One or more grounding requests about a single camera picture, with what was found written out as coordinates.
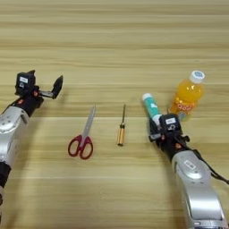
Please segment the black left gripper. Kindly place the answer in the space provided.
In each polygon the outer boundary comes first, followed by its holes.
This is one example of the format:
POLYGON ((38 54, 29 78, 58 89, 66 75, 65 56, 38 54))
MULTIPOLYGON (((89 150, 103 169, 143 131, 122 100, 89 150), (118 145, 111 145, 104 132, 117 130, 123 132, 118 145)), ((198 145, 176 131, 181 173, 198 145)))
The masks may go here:
MULTIPOLYGON (((34 75, 35 70, 31 70, 28 73, 34 75)), ((44 98, 57 98, 62 89, 63 82, 64 77, 61 75, 56 79, 52 92, 41 90, 39 86, 35 86, 31 91, 27 92, 16 91, 15 95, 18 96, 18 98, 13 101, 13 106, 19 107, 28 116, 32 116, 34 111, 41 107, 44 98)))

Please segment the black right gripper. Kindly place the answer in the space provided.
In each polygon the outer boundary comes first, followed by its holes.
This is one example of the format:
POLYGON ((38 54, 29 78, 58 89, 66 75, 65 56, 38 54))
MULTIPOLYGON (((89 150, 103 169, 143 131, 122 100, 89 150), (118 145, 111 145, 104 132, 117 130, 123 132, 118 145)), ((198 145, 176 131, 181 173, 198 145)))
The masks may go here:
POLYGON ((188 149, 187 143, 190 141, 188 136, 161 134, 152 118, 149 119, 149 132, 149 141, 155 142, 157 147, 167 155, 169 160, 172 160, 177 153, 188 149))

